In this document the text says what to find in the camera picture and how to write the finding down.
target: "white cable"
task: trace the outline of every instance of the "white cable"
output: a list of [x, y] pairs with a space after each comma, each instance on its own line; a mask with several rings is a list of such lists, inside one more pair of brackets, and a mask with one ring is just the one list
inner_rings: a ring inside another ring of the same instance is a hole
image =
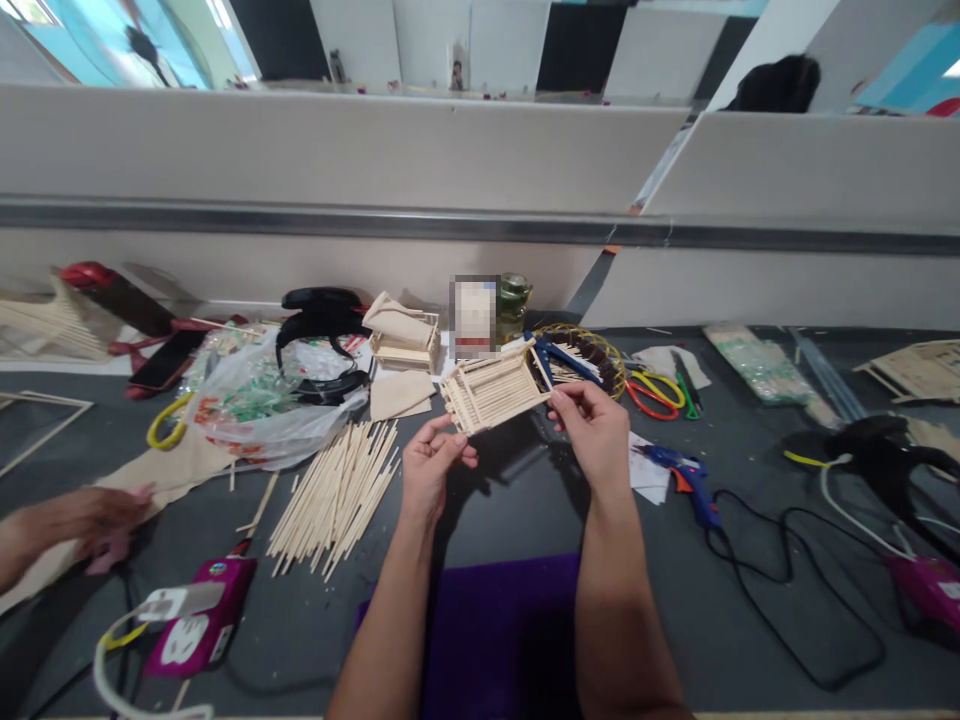
[[843, 517], [845, 517], [847, 520], [849, 520], [850, 522], [852, 522], [852, 523], [853, 523], [854, 525], [856, 525], [858, 528], [860, 528], [860, 529], [861, 529], [863, 532], [865, 532], [869, 537], [873, 538], [873, 539], [876, 540], [878, 543], [880, 543], [880, 545], [883, 546], [884, 548], [886, 548], [889, 552], [892, 552], [894, 555], [897, 555], [898, 557], [902, 557], [902, 558], [904, 558], [905, 560], [910, 560], [910, 561], [912, 562], [913, 560], [916, 559], [914, 556], [908, 555], [908, 554], [905, 553], [903, 550], [900, 550], [900, 549], [898, 549], [898, 548], [895, 548], [893, 545], [891, 545], [890, 543], [888, 543], [888, 542], [887, 542], [886, 540], [884, 540], [882, 537], [880, 537], [879, 535], [877, 535], [873, 530], [871, 530], [870, 528], [868, 528], [866, 525], [864, 525], [862, 522], [860, 522], [859, 520], [857, 520], [857, 519], [856, 519], [855, 517], [853, 517], [850, 513], [848, 513], [846, 510], [844, 510], [842, 507], [840, 507], [840, 506], [837, 504], [837, 501], [834, 500], [833, 497], [830, 495], [830, 488], [827, 487], [827, 476], [830, 474], [830, 468], [832, 468], [834, 465], [843, 465], [843, 464], [845, 464], [845, 463], [850, 462], [851, 460], [853, 460], [853, 456], [852, 456], [852, 455], [844, 454], [844, 455], [841, 455], [840, 457], [838, 457], [838, 458], [837, 458], [836, 460], [834, 460], [833, 462], [829, 462], [829, 463], [827, 463], [826, 465], [824, 465], [822, 468], [820, 468], [820, 492], [823, 493], [824, 499], [833, 506], [833, 509], [834, 509], [834, 510], [836, 510], [838, 513], [840, 513], [841, 515], [843, 515]]
[[903, 531], [900, 530], [900, 523], [895, 522], [893, 524], [893, 534], [897, 536], [897, 540], [900, 541], [903, 551], [907, 553], [914, 560], [917, 559], [917, 554], [913, 551], [913, 546], [907, 541], [907, 538], [904, 537]]
[[917, 518], [917, 520], [919, 520], [920, 522], [928, 522], [928, 523], [930, 523], [931, 525], [939, 525], [940, 527], [942, 527], [942, 528], [945, 529], [945, 530], [949, 530], [949, 531], [951, 531], [951, 532], [955, 532], [955, 533], [957, 533], [957, 534], [960, 534], [960, 528], [954, 527], [953, 525], [949, 525], [949, 524], [943, 522], [943, 520], [937, 520], [936, 518], [919, 518], [919, 517]]
[[171, 713], [149, 713], [138, 710], [110, 687], [104, 663], [107, 643], [113, 639], [113, 634], [117, 631], [117, 628], [130, 618], [136, 617], [143, 610], [144, 607], [141, 605], [133, 612], [129, 612], [117, 620], [97, 643], [97, 649], [93, 654], [93, 684], [96, 686], [100, 697], [111, 710], [115, 710], [121, 717], [127, 717], [130, 720], [212, 720], [213, 705], [194, 705]]

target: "yellow cable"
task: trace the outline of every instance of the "yellow cable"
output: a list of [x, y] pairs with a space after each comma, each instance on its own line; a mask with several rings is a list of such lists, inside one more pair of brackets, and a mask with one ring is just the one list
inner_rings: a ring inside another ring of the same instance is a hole
[[783, 455], [784, 457], [787, 457], [794, 462], [802, 463], [803, 465], [813, 465], [814, 467], [830, 467], [829, 463], [820, 462], [819, 460], [814, 460], [813, 458], [805, 458], [803, 455], [797, 455], [789, 450], [784, 450]]
[[180, 420], [177, 421], [177, 426], [173, 429], [173, 432], [163, 440], [158, 440], [157, 434], [160, 432], [160, 425], [163, 423], [163, 421], [186, 405], [192, 397], [193, 393], [187, 393], [183, 397], [178, 398], [173, 405], [168, 407], [162, 413], [157, 415], [156, 418], [154, 418], [154, 421], [150, 423], [150, 428], [147, 430], [147, 445], [155, 450], [169, 450], [170, 448], [175, 447], [177, 443], [183, 439], [183, 435], [187, 431], [187, 425], [185, 422], [186, 418], [180, 418]]
[[107, 633], [102, 638], [100, 638], [100, 644], [106, 646], [107, 652], [110, 652], [111, 650], [116, 650], [117, 648], [122, 648], [124, 645], [129, 645], [138, 637], [143, 635], [144, 631], [147, 629], [147, 626], [149, 624], [150, 623], [144, 623], [143, 625], [136, 628], [135, 630], [131, 630], [130, 632], [128, 632], [122, 638], [117, 638], [116, 640], [110, 637], [110, 633]]
[[[650, 392], [652, 392], [658, 398], [663, 400], [665, 403], [672, 405], [677, 410], [681, 409], [684, 405], [687, 404], [687, 396], [683, 394], [683, 390], [680, 389], [680, 386], [677, 385], [670, 378], [664, 377], [663, 375], [654, 375], [653, 373], [646, 373], [646, 372], [640, 373], [640, 372], [637, 372], [636, 370], [633, 371], [632, 375], [633, 377], [640, 380], [640, 382], [642, 382], [648, 388], [650, 388]], [[656, 384], [654, 384], [653, 382], [654, 380], [659, 380], [668, 388], [670, 388], [670, 390], [674, 394], [676, 394], [677, 399], [671, 400], [670, 398], [668, 398], [666, 394], [664, 394], [663, 390], [661, 390], [659, 387], [656, 386]]]

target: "bundle of wooden sticks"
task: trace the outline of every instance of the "bundle of wooden sticks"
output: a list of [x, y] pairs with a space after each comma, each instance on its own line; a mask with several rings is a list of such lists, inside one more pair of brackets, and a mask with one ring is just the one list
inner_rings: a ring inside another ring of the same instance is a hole
[[[576, 348], [573, 345], [568, 345], [567, 343], [554, 344], [563, 350], [567, 355], [571, 355], [579, 360], [584, 366], [589, 368], [590, 372], [592, 372], [594, 375], [600, 377], [600, 369], [589, 360], [584, 360], [583, 355], [580, 354], [579, 348]], [[579, 374], [570, 369], [569, 365], [563, 364], [553, 356], [550, 357], [550, 373], [553, 375], [554, 383], [580, 382], [583, 380]]]
[[279, 558], [274, 576], [307, 558], [314, 572], [326, 556], [327, 582], [350, 555], [400, 464], [398, 449], [385, 462], [397, 438], [396, 421], [388, 424], [348, 424], [317, 453], [270, 536], [267, 555]]

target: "blue pliers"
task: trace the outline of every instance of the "blue pliers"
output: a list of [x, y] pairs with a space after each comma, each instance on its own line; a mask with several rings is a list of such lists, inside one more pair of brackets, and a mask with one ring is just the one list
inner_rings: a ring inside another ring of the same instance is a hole
[[543, 366], [543, 372], [546, 373], [547, 380], [549, 381], [551, 387], [554, 384], [553, 371], [550, 370], [551, 355], [577, 373], [577, 375], [582, 377], [584, 380], [590, 380], [599, 387], [603, 387], [603, 382], [600, 380], [600, 378], [593, 374], [590, 368], [580, 362], [577, 358], [573, 357], [573, 355], [565, 353], [549, 340], [535, 338], [533, 333], [529, 330], [523, 331], [523, 339], [534, 341], [533, 351], [537, 354], [537, 358], [540, 360], [540, 364]]

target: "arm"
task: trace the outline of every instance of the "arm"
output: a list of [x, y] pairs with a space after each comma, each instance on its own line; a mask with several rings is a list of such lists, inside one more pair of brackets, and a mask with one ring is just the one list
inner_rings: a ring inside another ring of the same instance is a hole
[[592, 383], [550, 401], [590, 483], [575, 611], [577, 692], [587, 718], [688, 718], [660, 627], [630, 490], [627, 411]]
[[430, 561], [447, 471], [458, 462], [477, 466], [477, 451], [463, 435], [438, 434], [449, 424], [449, 415], [431, 420], [403, 451], [400, 519], [370, 609], [334, 688], [329, 720], [419, 714]]
[[80, 540], [82, 556], [98, 539], [134, 528], [149, 501], [122, 490], [85, 487], [14, 511], [0, 522], [0, 595], [54, 545]]

